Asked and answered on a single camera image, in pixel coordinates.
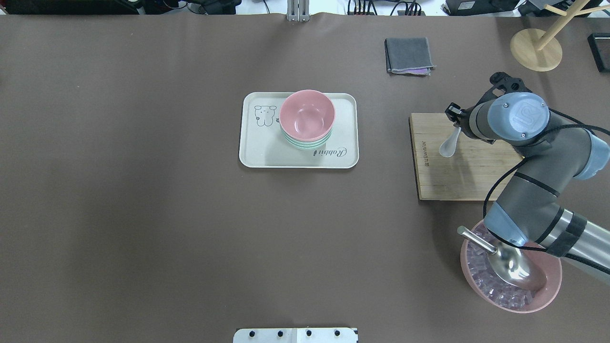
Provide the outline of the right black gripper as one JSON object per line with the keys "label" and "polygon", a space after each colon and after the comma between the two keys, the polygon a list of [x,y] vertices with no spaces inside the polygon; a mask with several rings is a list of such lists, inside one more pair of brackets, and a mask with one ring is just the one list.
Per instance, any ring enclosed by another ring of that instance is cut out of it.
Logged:
{"label": "right black gripper", "polygon": [[474,107],[460,108],[459,105],[451,102],[445,109],[445,115],[453,125],[459,125],[461,132],[466,136],[475,136],[471,130],[470,117]]}

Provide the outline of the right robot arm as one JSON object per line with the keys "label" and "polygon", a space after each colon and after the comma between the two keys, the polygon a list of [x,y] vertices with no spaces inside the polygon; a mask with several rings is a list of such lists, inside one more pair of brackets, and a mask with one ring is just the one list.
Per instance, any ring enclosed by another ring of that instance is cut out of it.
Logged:
{"label": "right robot arm", "polygon": [[593,134],[595,127],[569,123],[531,92],[506,93],[466,110],[452,103],[445,113],[467,137],[505,141],[523,158],[483,215],[488,231],[512,247],[534,242],[607,282],[608,230],[558,204],[571,180],[592,178],[609,161],[609,145]]}

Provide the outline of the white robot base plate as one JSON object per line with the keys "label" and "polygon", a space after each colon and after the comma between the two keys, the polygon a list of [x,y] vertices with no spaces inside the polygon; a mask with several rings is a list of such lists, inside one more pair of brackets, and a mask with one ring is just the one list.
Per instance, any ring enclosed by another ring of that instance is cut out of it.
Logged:
{"label": "white robot base plate", "polygon": [[235,332],[233,343],[357,343],[356,328],[242,328]]}

